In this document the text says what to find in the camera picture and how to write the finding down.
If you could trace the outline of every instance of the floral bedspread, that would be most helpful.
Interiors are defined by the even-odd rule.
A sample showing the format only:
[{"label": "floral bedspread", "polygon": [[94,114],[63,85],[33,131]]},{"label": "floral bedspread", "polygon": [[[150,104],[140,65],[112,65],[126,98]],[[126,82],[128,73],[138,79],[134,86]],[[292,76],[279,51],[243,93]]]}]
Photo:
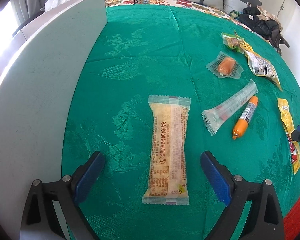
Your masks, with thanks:
[{"label": "floral bedspread", "polygon": [[190,2],[187,0],[106,0],[106,6],[111,7],[111,6],[118,6],[118,5],[133,5],[133,4],[157,4],[157,5],[169,5],[169,6],[175,6],[175,7],[183,7],[183,8],[188,8],[191,10],[196,10],[196,11],[201,11],[203,13],[207,13],[210,15],[213,15],[218,18],[223,18],[227,19],[231,22],[233,22],[236,25],[240,25],[243,28],[253,32],[255,35],[259,36],[262,38],[264,41],[267,41],[263,37],[261,37],[259,34],[255,33],[252,31],[249,27],[244,25],[243,23],[237,21],[236,19],[233,19],[231,16],[227,15],[223,11],[220,11],[218,9],[201,5],[195,2]]}]

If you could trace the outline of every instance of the red object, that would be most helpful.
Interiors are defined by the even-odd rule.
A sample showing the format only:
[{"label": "red object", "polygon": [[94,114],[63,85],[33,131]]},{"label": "red object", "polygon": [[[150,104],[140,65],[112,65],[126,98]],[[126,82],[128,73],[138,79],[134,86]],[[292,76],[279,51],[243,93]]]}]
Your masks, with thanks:
[{"label": "red object", "polygon": [[294,240],[300,233],[300,197],[283,219],[286,240]]}]

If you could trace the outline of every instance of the curtain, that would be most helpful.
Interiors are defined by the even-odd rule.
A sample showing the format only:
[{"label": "curtain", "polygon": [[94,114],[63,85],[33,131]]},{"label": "curtain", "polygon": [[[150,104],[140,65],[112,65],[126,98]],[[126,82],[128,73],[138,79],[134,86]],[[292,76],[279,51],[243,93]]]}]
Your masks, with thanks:
[{"label": "curtain", "polygon": [[45,0],[11,0],[11,5],[15,13],[19,26],[27,19],[38,14],[44,7]]}]

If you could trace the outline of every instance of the metal screw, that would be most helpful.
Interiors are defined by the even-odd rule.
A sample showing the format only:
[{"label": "metal screw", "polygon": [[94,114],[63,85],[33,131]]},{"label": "metal screw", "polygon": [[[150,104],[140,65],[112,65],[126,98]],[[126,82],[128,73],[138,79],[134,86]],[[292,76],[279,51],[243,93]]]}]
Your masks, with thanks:
[{"label": "metal screw", "polygon": [[240,176],[240,175],[235,175],[235,176],[234,176],[234,179],[235,179],[236,181],[242,181],[242,176]]},{"label": "metal screw", "polygon": [[70,175],[64,175],[63,177],[62,177],[62,180],[64,181],[64,182],[67,182],[67,181],[69,181],[71,179],[71,176]]},{"label": "metal screw", "polygon": [[38,186],[40,184],[40,180],[38,179],[35,179],[33,182],[32,182],[33,186]]},{"label": "metal screw", "polygon": [[266,179],[266,180],[265,180],[265,183],[266,183],[267,185],[269,185],[269,186],[272,185],[272,181],[269,180],[269,179]]}]

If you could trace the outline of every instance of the green fabric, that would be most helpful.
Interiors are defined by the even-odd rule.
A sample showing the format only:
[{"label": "green fabric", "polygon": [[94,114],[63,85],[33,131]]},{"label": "green fabric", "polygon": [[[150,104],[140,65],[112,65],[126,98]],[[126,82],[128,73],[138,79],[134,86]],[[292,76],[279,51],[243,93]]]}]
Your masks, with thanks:
[{"label": "green fabric", "polygon": [[[108,23],[79,78],[65,131],[62,174],[72,174],[99,150],[106,165],[83,214],[101,239],[203,239],[218,220],[220,203],[200,168],[210,150],[233,174],[248,181],[271,179],[283,215],[300,196],[300,170],[292,173],[288,141],[277,97],[285,98],[300,124],[300,88],[275,50],[241,26],[199,11],[158,5],[107,8]],[[283,92],[252,74],[247,58],[223,45],[221,32],[245,38],[275,66]],[[220,79],[205,66],[220,51],[244,68],[242,77]],[[201,112],[222,103],[248,84],[257,84],[259,105],[242,138],[232,129],[243,108],[211,136]],[[148,95],[191,98],[185,155],[188,206],[142,204],[149,174],[153,116]],[[232,239],[237,239],[249,211]]]}]

